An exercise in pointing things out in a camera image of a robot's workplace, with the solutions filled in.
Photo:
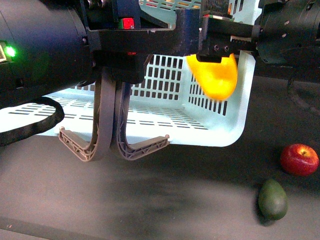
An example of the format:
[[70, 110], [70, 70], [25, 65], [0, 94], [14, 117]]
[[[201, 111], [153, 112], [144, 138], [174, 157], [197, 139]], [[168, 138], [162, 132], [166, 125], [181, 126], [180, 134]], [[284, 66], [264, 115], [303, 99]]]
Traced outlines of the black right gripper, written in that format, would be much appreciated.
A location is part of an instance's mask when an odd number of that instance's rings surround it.
[[260, 24], [236, 22], [233, 10], [237, 1], [203, 0], [200, 7], [201, 26], [196, 59], [204, 63], [221, 63], [222, 58], [247, 51], [257, 55]]

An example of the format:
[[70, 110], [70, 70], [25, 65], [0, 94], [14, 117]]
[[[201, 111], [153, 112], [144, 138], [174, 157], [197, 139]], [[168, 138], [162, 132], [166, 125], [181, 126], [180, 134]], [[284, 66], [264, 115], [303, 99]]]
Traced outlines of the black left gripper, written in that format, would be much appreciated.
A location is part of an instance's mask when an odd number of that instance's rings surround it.
[[82, 0], [80, 14], [93, 63], [123, 82], [141, 83], [153, 55], [198, 52], [199, 9], [177, 9], [174, 28], [144, 12], [136, 0]]

